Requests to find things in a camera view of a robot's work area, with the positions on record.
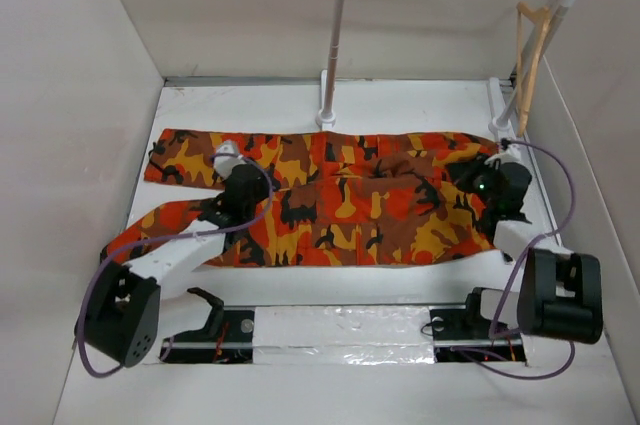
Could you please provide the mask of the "orange camouflage trousers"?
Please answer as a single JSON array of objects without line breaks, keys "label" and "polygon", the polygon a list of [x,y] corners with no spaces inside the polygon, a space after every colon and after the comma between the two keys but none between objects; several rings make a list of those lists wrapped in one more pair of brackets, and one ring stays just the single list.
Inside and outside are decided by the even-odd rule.
[{"label": "orange camouflage trousers", "polygon": [[492,246],[481,228],[485,204],[448,170],[493,155],[488,139],[318,132],[231,140],[269,173],[275,192],[216,267],[427,266]]}]

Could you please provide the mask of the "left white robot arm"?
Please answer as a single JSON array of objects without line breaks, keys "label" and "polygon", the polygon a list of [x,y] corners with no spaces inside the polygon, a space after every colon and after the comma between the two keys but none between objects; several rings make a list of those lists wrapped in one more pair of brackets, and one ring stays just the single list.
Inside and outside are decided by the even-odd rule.
[{"label": "left white robot arm", "polygon": [[[184,337],[208,342],[223,334],[223,301],[199,287],[185,287],[184,280],[260,221],[265,214],[257,205],[270,207],[273,196],[269,175],[251,160],[240,161],[224,191],[207,201],[182,233],[130,242],[108,253],[89,282],[74,329],[86,372],[94,378],[112,374],[91,365],[88,348],[123,369],[140,363],[156,340],[167,339],[171,345]],[[203,299],[208,307],[194,310],[189,330],[178,331],[161,319],[161,303],[183,294]]]}]

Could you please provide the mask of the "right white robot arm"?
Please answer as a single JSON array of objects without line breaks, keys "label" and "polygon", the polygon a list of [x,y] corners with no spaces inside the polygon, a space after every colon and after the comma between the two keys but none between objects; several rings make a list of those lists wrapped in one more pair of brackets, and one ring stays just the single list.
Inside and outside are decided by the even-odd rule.
[{"label": "right white robot arm", "polygon": [[446,167],[453,184],[485,205],[480,231],[495,248],[516,260],[522,271],[516,305],[516,326],[509,330],[495,310],[479,304],[462,314],[462,326],[473,338],[525,334],[595,344],[602,335],[599,260],[555,247],[549,232],[535,229],[522,211],[532,182],[522,164],[491,161],[485,154]]}]

